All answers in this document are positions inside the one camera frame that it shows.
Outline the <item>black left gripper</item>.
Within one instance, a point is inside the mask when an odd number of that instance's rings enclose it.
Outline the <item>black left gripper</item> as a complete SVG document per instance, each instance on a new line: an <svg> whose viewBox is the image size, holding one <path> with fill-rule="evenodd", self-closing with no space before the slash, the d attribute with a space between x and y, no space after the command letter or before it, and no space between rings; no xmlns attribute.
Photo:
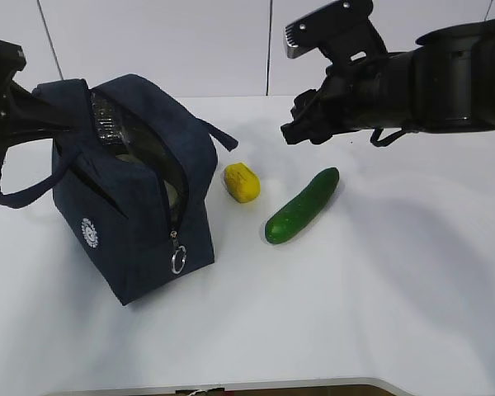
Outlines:
<svg viewBox="0 0 495 396"><path fill-rule="evenodd" d="M13 81L25 66L22 47L0 40L0 150L10 146L12 125L26 130L70 130L76 125L73 116L44 99L39 88L29 92Z"/></svg>

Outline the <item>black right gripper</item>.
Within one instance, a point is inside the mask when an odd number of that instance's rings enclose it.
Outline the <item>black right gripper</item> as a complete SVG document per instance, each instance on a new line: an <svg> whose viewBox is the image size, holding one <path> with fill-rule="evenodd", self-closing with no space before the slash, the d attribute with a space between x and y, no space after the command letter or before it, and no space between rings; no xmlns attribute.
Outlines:
<svg viewBox="0 0 495 396"><path fill-rule="evenodd" d="M383 136L389 120L392 70L387 65L332 65L321 87L294 99L292 121L281 126L286 143L322 144L335 134L372 129L372 144L391 144Z"/></svg>

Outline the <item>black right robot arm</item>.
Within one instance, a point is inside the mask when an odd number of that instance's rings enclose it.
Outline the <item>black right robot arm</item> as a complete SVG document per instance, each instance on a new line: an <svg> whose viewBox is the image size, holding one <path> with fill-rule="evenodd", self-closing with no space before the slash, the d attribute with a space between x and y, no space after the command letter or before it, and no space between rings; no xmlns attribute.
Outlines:
<svg viewBox="0 0 495 396"><path fill-rule="evenodd" d="M449 26L389 52L369 21L323 32L330 60L317 89L298 95L280 130L288 144L371 132L376 147L407 134L495 130L495 19Z"/></svg>

